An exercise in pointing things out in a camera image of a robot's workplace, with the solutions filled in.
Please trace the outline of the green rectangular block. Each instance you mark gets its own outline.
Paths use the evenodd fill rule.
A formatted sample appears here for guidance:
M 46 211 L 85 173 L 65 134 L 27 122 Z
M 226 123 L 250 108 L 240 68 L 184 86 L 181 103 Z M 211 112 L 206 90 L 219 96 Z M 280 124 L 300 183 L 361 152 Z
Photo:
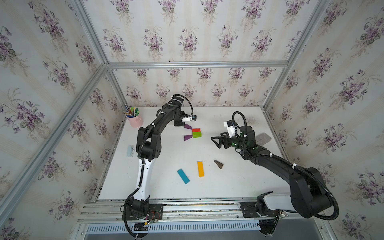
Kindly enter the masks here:
M 202 133 L 201 132 L 193 132 L 193 138 L 201 138 Z

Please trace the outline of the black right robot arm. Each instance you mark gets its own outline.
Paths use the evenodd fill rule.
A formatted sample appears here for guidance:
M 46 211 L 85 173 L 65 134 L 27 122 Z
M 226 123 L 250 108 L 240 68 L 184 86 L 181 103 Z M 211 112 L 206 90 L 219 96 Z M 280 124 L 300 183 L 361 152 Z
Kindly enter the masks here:
M 243 126 L 239 126 L 235 121 L 235 115 L 242 117 Z M 219 149 L 234 148 L 243 160 L 271 171 L 290 186 L 287 194 L 270 191 L 257 197 L 255 208 L 260 217 L 266 217 L 273 211 L 288 211 L 306 219 L 337 219 L 340 214 L 338 202 L 326 186 L 319 170 L 290 163 L 259 145 L 253 128 L 239 111 L 235 111 L 231 120 L 226 121 L 224 126 L 227 128 L 226 132 L 211 137 L 211 141 Z

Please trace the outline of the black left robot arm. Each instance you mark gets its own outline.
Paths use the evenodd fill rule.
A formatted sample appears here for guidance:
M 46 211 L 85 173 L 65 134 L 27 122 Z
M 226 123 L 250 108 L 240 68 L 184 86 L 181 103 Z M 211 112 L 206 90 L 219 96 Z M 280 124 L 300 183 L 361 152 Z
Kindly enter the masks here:
M 161 134 L 173 122 L 175 127 L 184 127 L 194 122 L 193 105 L 187 97 L 174 94 L 156 113 L 156 118 L 145 128 L 138 130 L 136 152 L 139 172 L 135 190 L 126 198 L 122 208 L 122 219 L 145 219 L 150 212 L 150 182 L 155 160 L 162 151 Z

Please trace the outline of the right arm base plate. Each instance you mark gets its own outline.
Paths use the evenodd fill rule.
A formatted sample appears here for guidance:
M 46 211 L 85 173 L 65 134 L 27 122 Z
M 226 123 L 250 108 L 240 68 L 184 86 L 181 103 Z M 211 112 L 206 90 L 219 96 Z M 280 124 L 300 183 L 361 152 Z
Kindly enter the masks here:
M 270 210 L 262 201 L 242 202 L 240 208 L 244 218 L 276 218 L 278 210 Z

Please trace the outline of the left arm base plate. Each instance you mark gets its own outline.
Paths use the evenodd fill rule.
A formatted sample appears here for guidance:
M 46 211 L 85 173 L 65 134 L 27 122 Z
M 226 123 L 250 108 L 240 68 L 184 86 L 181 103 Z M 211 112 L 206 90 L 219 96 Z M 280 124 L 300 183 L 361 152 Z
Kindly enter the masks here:
M 126 217 L 127 221 L 151 221 L 158 222 L 163 218 L 163 204 L 149 204 L 149 210 L 143 217 L 138 217 L 139 214 L 134 214 L 133 210 L 129 208 L 124 212 L 124 206 L 120 207 L 120 211 L 123 213 L 123 217 Z

